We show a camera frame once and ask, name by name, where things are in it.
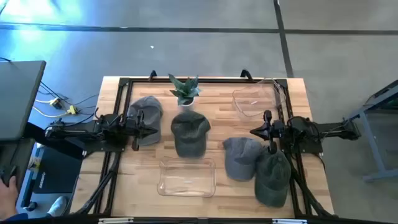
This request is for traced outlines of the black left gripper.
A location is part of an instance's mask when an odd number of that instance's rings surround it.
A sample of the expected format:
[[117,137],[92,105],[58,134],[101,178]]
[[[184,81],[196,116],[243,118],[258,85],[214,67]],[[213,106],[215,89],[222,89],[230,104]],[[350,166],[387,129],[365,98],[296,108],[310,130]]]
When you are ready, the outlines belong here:
[[[133,151],[139,150],[138,139],[141,137],[142,127],[144,125],[144,112],[139,110],[135,116],[127,116],[124,122],[124,133],[126,136],[133,137],[133,142],[131,148]],[[144,137],[148,137],[157,134],[158,129],[150,126],[144,127],[145,132]]]

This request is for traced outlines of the black computer mouse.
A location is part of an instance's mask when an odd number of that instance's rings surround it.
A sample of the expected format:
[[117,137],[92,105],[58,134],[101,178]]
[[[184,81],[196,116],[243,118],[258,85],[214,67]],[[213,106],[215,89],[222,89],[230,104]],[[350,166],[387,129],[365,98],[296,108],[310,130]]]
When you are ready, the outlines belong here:
[[12,176],[16,176],[17,166],[7,166],[0,169],[0,179],[3,184],[7,187],[9,186],[9,180]]

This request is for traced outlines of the green succulent in white pot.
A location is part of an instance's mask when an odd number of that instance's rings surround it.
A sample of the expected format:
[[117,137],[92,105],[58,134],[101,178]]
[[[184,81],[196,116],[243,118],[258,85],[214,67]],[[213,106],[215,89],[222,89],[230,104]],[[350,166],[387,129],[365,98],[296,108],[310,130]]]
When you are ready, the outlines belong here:
[[170,92],[177,98],[177,104],[179,106],[191,105],[194,98],[201,92],[198,88],[198,75],[194,78],[187,78],[186,82],[181,82],[174,75],[169,74],[169,80],[175,87],[175,89],[170,90]]

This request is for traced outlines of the grey metal table frame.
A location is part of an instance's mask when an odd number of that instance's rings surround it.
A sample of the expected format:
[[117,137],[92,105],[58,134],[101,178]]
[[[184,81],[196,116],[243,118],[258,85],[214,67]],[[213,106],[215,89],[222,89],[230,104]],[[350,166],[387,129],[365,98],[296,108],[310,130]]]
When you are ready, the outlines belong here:
[[360,108],[354,110],[348,116],[349,121],[358,118],[361,120],[365,136],[368,139],[378,169],[376,173],[363,176],[363,180],[365,182],[372,182],[390,177],[398,177],[398,169],[387,169],[384,165],[376,142],[376,136],[373,134],[368,120],[368,114],[370,113],[398,113],[398,79],[375,92]]

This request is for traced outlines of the silver metal bracket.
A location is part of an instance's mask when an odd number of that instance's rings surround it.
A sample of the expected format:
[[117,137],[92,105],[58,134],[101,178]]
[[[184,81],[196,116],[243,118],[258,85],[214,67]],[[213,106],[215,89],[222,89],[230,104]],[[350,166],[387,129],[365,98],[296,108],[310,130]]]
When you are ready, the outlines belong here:
[[113,217],[113,218],[100,218],[98,224],[127,224],[133,223],[133,217]]
[[308,224],[308,221],[293,218],[273,218],[272,224]]

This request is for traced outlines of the person's hand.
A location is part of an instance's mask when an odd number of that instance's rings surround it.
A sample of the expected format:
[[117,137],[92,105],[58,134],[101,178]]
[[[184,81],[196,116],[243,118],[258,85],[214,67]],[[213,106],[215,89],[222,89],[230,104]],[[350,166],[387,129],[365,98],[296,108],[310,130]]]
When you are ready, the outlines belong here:
[[5,220],[17,214],[18,195],[15,176],[9,179],[9,186],[0,179],[0,220]]

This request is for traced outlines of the light grey desk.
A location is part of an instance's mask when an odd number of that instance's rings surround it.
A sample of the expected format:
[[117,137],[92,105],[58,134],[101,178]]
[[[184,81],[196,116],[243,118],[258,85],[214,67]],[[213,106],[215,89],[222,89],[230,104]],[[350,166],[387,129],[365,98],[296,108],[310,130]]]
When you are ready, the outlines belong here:
[[0,141],[22,137],[46,61],[0,62]]

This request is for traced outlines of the person's shoe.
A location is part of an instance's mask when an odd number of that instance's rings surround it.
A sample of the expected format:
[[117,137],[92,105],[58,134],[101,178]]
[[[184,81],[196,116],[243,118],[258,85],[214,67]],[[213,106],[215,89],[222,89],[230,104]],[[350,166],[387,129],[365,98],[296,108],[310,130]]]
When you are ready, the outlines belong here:
[[52,204],[48,210],[47,217],[59,217],[62,216],[67,209],[68,199],[66,196],[59,196],[56,201]]

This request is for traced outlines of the black aluminium table frame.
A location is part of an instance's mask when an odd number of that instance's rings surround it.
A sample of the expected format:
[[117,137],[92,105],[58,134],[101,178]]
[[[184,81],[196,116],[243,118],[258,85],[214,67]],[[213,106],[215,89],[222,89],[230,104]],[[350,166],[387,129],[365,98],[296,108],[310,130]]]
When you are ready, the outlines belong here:
[[[119,80],[125,77],[104,77],[99,92],[98,114],[114,111]],[[293,115],[312,118],[307,93],[302,78],[283,78],[287,81]],[[249,86],[244,78],[210,77],[199,79],[201,93],[195,98],[193,108],[205,115],[211,124],[205,158],[215,162],[216,189],[212,197],[162,196],[157,192],[160,178],[159,161],[164,157],[178,157],[174,148],[171,121],[179,112],[177,98],[171,94],[174,85],[167,77],[146,77],[133,81],[131,103],[144,96],[156,97],[164,109],[160,143],[140,146],[139,151],[127,144],[121,155],[119,174],[111,215],[114,217],[234,217],[234,218],[292,218],[294,210],[290,194],[282,208],[260,204],[254,196],[254,181],[238,182],[229,179],[224,169],[222,141],[245,136],[261,140],[249,130],[263,123],[262,115],[240,118],[233,108],[233,91]],[[77,212],[97,188],[103,166],[104,153],[95,152],[83,160],[73,196],[71,212]],[[302,156],[308,187],[323,208],[334,213],[323,164],[317,156]]]

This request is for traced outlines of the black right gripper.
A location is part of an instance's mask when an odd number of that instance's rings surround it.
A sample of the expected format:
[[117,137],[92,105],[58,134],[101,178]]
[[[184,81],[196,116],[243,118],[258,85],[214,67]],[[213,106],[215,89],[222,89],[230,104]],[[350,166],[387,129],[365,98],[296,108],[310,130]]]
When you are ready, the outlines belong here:
[[274,141],[274,138],[280,138],[282,136],[284,124],[278,119],[272,123],[272,112],[270,110],[265,110],[263,118],[265,124],[263,123],[260,127],[250,130],[250,132],[262,140],[268,141],[268,152],[270,154],[275,154],[277,152],[277,144]]

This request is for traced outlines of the dark green baseball cap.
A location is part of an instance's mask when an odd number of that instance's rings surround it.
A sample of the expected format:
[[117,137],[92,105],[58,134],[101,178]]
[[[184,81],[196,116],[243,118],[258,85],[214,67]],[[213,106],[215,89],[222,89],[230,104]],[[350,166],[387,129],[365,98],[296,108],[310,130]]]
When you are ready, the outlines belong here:
[[204,115],[183,111],[174,117],[170,128],[179,157],[200,158],[205,155],[206,135],[211,126]]
[[283,207],[287,199],[291,166],[284,153],[264,151],[256,161],[254,193],[268,207]]

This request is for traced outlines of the grey baseball cap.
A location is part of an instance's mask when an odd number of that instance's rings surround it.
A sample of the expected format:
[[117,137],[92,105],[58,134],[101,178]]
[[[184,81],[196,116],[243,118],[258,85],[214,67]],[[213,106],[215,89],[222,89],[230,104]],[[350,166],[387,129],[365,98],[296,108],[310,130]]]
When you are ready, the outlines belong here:
[[245,182],[254,177],[256,160],[264,146],[257,140],[242,137],[223,141],[224,167],[230,179]]
[[156,129],[157,132],[138,140],[140,146],[149,146],[158,143],[161,139],[161,119],[163,109],[160,101],[154,96],[145,96],[136,100],[127,113],[128,118],[137,119],[138,112],[144,113],[143,122],[146,126]]

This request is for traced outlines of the dark grey desk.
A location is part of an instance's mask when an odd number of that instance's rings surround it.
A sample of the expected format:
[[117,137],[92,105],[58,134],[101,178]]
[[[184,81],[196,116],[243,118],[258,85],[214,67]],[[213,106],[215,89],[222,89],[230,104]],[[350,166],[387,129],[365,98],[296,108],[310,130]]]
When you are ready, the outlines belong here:
[[33,139],[0,142],[0,169],[7,166],[17,166],[15,177],[19,194],[34,144]]

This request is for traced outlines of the black Trossen case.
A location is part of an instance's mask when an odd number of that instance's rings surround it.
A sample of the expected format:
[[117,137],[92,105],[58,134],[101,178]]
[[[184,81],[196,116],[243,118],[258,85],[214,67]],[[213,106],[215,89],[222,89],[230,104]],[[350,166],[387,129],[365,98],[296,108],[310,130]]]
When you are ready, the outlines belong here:
[[40,151],[42,155],[33,193],[72,193],[80,173],[81,160],[47,146],[41,147]]

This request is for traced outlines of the clear plastic bin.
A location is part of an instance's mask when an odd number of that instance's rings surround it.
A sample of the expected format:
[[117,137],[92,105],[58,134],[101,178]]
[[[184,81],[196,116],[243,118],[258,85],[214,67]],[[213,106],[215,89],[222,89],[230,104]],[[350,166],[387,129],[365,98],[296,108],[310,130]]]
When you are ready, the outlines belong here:
[[212,197],[216,191],[213,159],[163,157],[157,192],[162,196]]
[[244,121],[262,120],[265,110],[275,111],[285,102],[286,95],[274,79],[263,79],[232,92],[232,106]]

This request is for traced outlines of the black support beam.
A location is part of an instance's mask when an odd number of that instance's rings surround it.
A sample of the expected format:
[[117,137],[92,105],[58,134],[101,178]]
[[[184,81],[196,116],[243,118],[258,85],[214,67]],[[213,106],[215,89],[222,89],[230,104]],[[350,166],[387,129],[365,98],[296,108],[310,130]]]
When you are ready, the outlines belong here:
[[75,159],[83,159],[83,149],[80,146],[77,146],[65,139],[47,138],[45,137],[45,131],[32,123],[26,124],[23,137],[32,138],[35,142],[40,143],[41,145],[51,147],[52,149]]

